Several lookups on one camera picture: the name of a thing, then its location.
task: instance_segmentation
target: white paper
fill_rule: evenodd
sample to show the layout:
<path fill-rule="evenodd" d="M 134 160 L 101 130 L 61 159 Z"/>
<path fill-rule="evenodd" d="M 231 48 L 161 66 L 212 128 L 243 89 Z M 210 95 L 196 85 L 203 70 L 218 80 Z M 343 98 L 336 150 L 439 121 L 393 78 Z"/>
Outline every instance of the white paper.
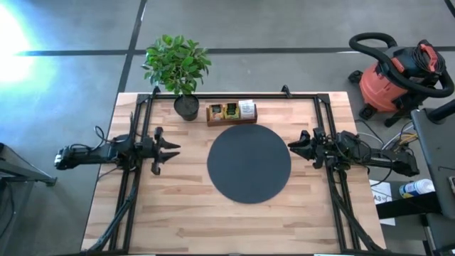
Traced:
<path fill-rule="evenodd" d="M 370 180 L 370 185 L 376 184 L 379 181 Z M 392 201 L 392 191 L 390 190 L 390 183 L 382 182 L 379 185 L 371 187 L 371 192 L 375 198 L 375 204 L 385 203 Z M 381 224 L 395 225 L 394 218 L 379 220 Z"/>

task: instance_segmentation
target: potted plant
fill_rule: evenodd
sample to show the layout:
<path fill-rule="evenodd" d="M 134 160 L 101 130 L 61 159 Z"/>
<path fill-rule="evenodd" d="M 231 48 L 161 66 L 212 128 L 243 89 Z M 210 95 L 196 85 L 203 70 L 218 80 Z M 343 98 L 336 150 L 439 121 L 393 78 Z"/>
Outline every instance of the potted plant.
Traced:
<path fill-rule="evenodd" d="M 172 38 L 163 35 L 147 48 L 144 79 L 152 85 L 162 84 L 178 97 L 173 103 L 176 112 L 187 121 L 198 116 L 199 100 L 192 95 L 198 82 L 204 84 L 202 72 L 208 75 L 206 49 L 197 48 L 199 43 L 186 40 L 183 36 Z"/>

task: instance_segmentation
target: vacuum wheel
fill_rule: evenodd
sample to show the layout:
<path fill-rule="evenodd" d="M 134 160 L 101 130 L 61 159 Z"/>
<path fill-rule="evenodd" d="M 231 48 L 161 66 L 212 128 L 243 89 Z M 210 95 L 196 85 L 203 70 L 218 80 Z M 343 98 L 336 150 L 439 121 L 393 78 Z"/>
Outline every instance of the vacuum wheel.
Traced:
<path fill-rule="evenodd" d="M 358 83 L 360 83 L 360 79 L 362 79 L 362 75 L 363 75 L 362 71 L 356 70 L 348 76 L 348 80 L 351 83 L 358 84 Z"/>
<path fill-rule="evenodd" d="M 358 115 L 362 119 L 369 120 L 373 115 L 376 114 L 378 110 L 370 104 L 365 104 L 363 108 L 359 111 Z"/>

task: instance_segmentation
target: green leaves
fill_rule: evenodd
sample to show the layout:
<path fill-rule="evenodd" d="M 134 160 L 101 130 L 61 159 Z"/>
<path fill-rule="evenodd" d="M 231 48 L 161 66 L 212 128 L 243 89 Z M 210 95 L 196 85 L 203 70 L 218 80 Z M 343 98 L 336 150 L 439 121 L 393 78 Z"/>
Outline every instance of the green leaves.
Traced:
<path fill-rule="evenodd" d="M 144 79 L 150 79 L 152 85 L 162 84 L 169 92 L 175 94 L 191 94 L 196 91 L 203 75 L 208 75 L 208 66 L 212 63 L 207 59 L 206 49 L 196 48 L 199 45 L 183 36 L 175 38 L 162 35 L 146 49 L 146 60 L 142 65 L 145 69 Z"/>

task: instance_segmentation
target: small wooden crate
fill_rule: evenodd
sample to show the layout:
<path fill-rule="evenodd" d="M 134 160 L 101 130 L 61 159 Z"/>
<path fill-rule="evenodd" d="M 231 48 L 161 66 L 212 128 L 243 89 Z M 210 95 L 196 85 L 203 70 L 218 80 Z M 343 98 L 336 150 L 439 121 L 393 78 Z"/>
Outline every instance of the small wooden crate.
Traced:
<path fill-rule="evenodd" d="M 215 127 L 222 125 L 234 125 L 234 124 L 255 124 L 257 123 L 257 108 L 255 104 L 255 118 L 252 119 L 242 119 L 242 114 L 239 113 L 239 119 L 222 119 L 222 120 L 210 120 L 210 111 L 208 107 L 205 109 L 207 115 L 207 126 Z"/>

